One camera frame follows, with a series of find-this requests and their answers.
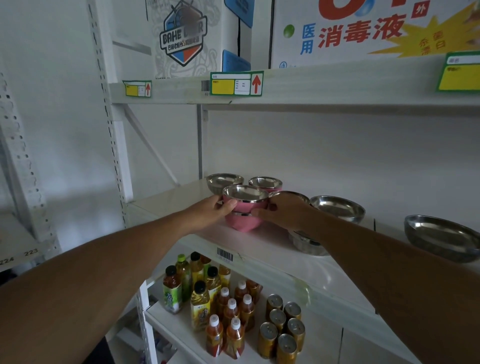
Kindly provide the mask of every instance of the right arm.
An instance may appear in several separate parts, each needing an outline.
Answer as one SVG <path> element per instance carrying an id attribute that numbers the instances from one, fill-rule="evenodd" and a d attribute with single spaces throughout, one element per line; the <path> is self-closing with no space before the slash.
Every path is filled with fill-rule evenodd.
<path id="1" fill-rule="evenodd" d="M 322 243 L 424 364 L 480 363 L 480 276 L 412 245 L 343 221 L 293 195 L 256 216 Z"/>

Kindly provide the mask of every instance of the yellow starburst graphic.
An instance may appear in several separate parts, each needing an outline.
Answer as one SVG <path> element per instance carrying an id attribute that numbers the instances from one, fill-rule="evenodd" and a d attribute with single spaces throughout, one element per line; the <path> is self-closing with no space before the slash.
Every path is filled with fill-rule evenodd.
<path id="1" fill-rule="evenodd" d="M 388 39 L 398 44 L 396 47 L 370 54 L 400 53 L 399 57 L 415 57 L 480 49 L 479 44 L 476 44 L 476 40 L 480 39 L 480 19 L 472 16 L 474 7 L 473 3 L 441 24 L 438 24 L 435 15 L 426 28 L 403 24 L 401 30 L 407 34 Z"/>

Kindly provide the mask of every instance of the shelf tag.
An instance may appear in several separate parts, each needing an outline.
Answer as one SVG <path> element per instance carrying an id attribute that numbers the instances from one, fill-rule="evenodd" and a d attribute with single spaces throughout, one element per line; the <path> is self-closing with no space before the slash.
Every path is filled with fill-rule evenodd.
<path id="1" fill-rule="evenodd" d="M 125 85 L 125 95 L 133 97 L 151 97 L 152 80 L 149 81 L 122 81 Z"/>
<path id="2" fill-rule="evenodd" d="M 216 249 L 216 255 L 218 259 L 223 260 L 224 262 L 233 263 L 233 253 L 230 253 L 229 251 L 217 247 Z"/>
<path id="3" fill-rule="evenodd" d="M 437 91 L 479 92 L 480 51 L 447 53 Z"/>
<path id="4" fill-rule="evenodd" d="M 217 96 L 261 96 L 264 72 L 211 72 L 210 94 Z"/>

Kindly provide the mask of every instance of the tea bottle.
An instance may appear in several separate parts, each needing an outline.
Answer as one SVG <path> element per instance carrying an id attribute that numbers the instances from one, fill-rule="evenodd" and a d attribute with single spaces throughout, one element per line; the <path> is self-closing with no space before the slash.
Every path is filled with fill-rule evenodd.
<path id="1" fill-rule="evenodd" d="M 235 288 L 235 300 L 237 300 L 237 305 L 240 306 L 240 303 L 243 301 L 243 296 L 248 293 L 247 284 L 244 280 L 240 280 L 238 287 Z"/>
<path id="2" fill-rule="evenodd" d="M 217 315 L 210 316 L 210 324 L 207 326 L 207 352 L 217 357 L 223 350 L 223 325 Z"/>
<path id="3" fill-rule="evenodd" d="M 251 279 L 247 279 L 246 283 L 247 283 L 248 293 L 250 296 L 252 296 L 253 303 L 257 304 L 258 301 L 260 300 L 260 292 L 262 292 L 263 287 Z"/>
<path id="4" fill-rule="evenodd" d="M 255 304 L 248 293 L 243 296 L 243 302 L 240 305 L 240 322 L 245 327 L 245 332 L 255 326 Z"/>
<path id="5" fill-rule="evenodd" d="M 212 263 L 212 260 L 210 258 L 207 258 L 205 255 L 200 254 L 200 261 L 204 265 L 204 277 L 206 277 L 208 273 L 208 269 L 210 268 L 210 265 Z"/>
<path id="6" fill-rule="evenodd" d="M 177 274 L 175 266 L 168 266 L 165 269 L 165 278 L 163 278 L 163 296 L 167 311 L 173 314 L 180 311 L 183 304 L 181 293 L 181 277 Z"/>
<path id="7" fill-rule="evenodd" d="M 225 311 L 226 306 L 228 305 L 228 300 L 230 299 L 230 292 L 228 287 L 222 287 L 220 290 L 220 295 L 216 302 L 217 315 L 220 318 L 220 321 L 223 321 L 223 312 Z"/>
<path id="8" fill-rule="evenodd" d="M 220 276 L 220 281 L 222 282 L 222 287 L 230 288 L 231 273 L 232 271 L 229 268 L 220 264 L 220 267 L 218 268 L 218 274 Z"/>
<path id="9" fill-rule="evenodd" d="M 240 311 L 237 307 L 237 301 L 235 301 L 233 298 L 230 298 L 225 310 L 223 311 L 223 327 L 229 327 L 234 317 L 240 318 Z"/>
<path id="10" fill-rule="evenodd" d="M 192 296 L 192 275 L 190 274 L 190 264 L 185 259 L 185 254 L 179 254 L 175 267 L 177 268 L 177 274 L 181 277 L 182 301 L 187 302 Z"/>
<path id="11" fill-rule="evenodd" d="M 245 349 L 245 329 L 240 323 L 240 319 L 235 317 L 232 319 L 230 326 L 227 329 L 225 345 L 225 353 L 233 359 L 238 359 Z"/>
<path id="12" fill-rule="evenodd" d="M 222 289 L 217 267 L 209 267 L 205 282 L 207 284 L 208 294 L 210 295 L 210 314 L 213 315 L 217 313 L 218 295 Z"/>
<path id="13" fill-rule="evenodd" d="M 190 254 L 190 272 L 192 273 L 192 285 L 199 280 L 204 280 L 204 264 L 200 260 L 200 253 Z"/>
<path id="14" fill-rule="evenodd" d="M 210 317 L 210 296 L 208 295 L 207 285 L 202 280 L 197 281 L 193 286 L 190 307 L 192 310 L 193 329 L 200 330 L 205 328 Z"/>

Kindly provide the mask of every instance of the printed logo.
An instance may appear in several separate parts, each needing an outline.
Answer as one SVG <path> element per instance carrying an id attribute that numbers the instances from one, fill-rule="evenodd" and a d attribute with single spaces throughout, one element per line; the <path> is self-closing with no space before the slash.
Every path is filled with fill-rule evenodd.
<path id="1" fill-rule="evenodd" d="M 186 66 L 204 47 L 207 17 L 193 5 L 180 0 L 163 22 L 160 48 L 173 60 Z"/>

